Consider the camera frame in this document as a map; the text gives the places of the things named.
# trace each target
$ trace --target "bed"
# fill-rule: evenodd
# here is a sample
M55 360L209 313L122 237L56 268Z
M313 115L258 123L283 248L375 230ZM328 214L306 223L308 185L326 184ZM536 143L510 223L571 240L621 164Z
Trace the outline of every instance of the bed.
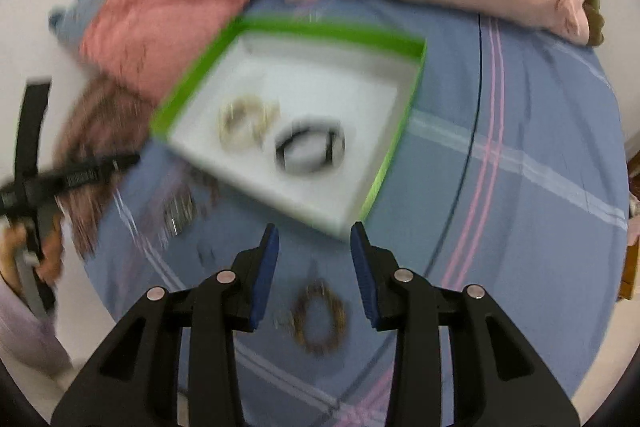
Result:
M8 6L5 1L0 6ZM38 16L59 0L45 1L34 0L45 10ZM86 73L43 32L31 36L31 23L42 24L31 15L38 10L16 0L12 7L2 20L25 23L18 44L3 38L2 52L10 58L3 74L65 79L52 94L47 157ZM623 39L623 28L614 28L633 20L636 8L630 4L625 16L610 17L603 2L607 39ZM354 20L427 39L422 87L366 222L370 238L433 283L482 283L573 394L598 351L620 283L628 204L624 144L634 132L620 130L609 81L628 80L632 60L620 66L616 45L598 61L592 51L544 32L393 0L301 6L253 0L248 10ZM607 68L608 62L619 67ZM10 138L2 139L9 147ZM185 186L203 210L185 233L167 240L162 209ZM159 142L148 143L104 216L97 251L86 263L108 311L119 318L152 285L176 290L197 284L253 246L273 221L283 246L268 315L257 333L239 338L237 353L247 419L252 425L290 425L291 417L296 425L382 425L394 340L366 323L347 247L230 187L219 190L210 204L190 166ZM318 278L350 316L344 345L322 359L305 354L283 326L296 293ZM321 314L318 323L322 329ZM356 340L364 347L355 349ZM183 367L182 383L185 377Z

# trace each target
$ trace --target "person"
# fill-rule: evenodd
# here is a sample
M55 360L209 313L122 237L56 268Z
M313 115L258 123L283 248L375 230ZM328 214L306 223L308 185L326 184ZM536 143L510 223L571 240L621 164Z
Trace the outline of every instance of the person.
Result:
M41 280L55 285L62 275L62 216L54 218L44 240L44 259L36 268ZM0 235L0 359L30 403L49 420L65 389L77 373L65 348L56 338L55 314L36 318L22 300L15 256L26 241L18 224Z

